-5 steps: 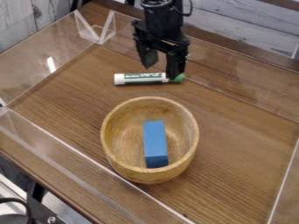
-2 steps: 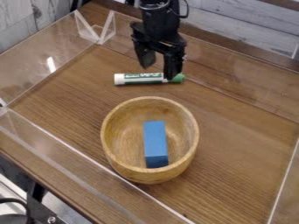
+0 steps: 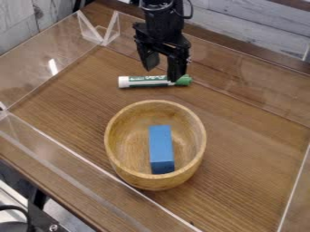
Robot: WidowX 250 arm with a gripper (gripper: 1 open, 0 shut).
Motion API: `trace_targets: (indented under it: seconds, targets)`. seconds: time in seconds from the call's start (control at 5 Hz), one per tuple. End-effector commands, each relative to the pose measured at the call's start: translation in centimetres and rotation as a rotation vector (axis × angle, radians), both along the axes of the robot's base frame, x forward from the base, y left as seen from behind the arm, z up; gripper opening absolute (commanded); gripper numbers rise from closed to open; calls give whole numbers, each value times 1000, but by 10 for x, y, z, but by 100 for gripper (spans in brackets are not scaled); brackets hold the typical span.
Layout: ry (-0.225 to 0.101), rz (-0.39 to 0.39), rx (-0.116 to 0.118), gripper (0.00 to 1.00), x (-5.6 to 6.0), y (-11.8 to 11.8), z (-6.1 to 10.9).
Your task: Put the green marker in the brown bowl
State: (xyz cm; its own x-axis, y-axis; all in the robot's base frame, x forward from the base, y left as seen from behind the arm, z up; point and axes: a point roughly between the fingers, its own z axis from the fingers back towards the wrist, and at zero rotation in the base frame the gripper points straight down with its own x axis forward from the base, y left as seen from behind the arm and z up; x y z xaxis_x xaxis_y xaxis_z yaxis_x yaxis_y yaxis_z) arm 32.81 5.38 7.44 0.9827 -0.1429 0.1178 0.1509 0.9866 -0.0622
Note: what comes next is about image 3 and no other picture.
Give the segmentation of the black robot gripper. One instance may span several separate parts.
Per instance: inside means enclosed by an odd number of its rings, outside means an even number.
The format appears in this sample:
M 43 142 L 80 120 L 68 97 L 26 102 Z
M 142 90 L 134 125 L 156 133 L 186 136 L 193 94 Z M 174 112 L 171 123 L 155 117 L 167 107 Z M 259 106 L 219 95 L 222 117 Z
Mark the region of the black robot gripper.
M 185 15 L 183 4 L 142 4 L 140 8 L 146 22 L 134 23 L 140 62 L 151 71 L 160 62 L 159 53 L 169 55 L 167 78 L 177 82 L 187 72 L 190 43 L 182 31 L 193 14 Z

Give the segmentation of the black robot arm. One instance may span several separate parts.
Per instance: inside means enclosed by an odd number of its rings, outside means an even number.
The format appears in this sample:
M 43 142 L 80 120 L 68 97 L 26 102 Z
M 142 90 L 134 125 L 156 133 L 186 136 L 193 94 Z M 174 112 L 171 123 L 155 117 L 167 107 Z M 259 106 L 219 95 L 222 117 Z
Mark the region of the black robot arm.
M 187 72 L 191 43 L 183 36 L 185 21 L 193 18 L 194 6 L 185 15 L 183 0 L 140 0 L 146 22 L 135 22 L 135 45 L 143 67 L 151 71 L 167 58 L 167 79 L 177 82 Z

